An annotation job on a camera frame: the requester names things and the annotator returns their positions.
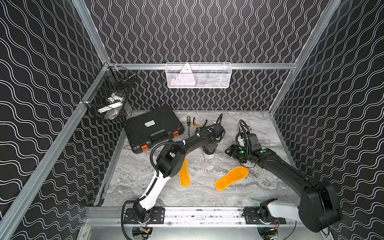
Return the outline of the black canvas sneaker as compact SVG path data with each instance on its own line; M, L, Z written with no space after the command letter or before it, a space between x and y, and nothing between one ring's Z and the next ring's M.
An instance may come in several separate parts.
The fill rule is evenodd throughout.
M203 151L203 156L205 159L212 159L215 157L215 151Z

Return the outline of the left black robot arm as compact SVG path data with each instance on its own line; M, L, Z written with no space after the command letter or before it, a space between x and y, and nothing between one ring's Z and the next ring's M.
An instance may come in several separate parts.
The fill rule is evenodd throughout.
M207 156L215 154L218 143L225 136L222 126L223 114L209 126L198 127L196 134L182 141L169 140L153 147L150 153L150 163L155 170L154 176L144 194L137 200L128 200L123 203L121 211L121 224L126 217L126 207L133 204L134 216L139 223L146 223L154 208L157 198L166 183L182 169L186 156L202 148Z

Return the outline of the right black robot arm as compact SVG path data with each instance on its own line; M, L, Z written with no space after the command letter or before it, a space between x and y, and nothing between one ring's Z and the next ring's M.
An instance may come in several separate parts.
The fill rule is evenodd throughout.
M286 163L273 150L262 148L257 135L251 132L244 120L239 121L236 143L225 152L241 164L251 162L274 174L300 197L298 205L279 203L277 199L260 203L258 216L262 222L291 219L317 233L343 219L335 187L313 180Z

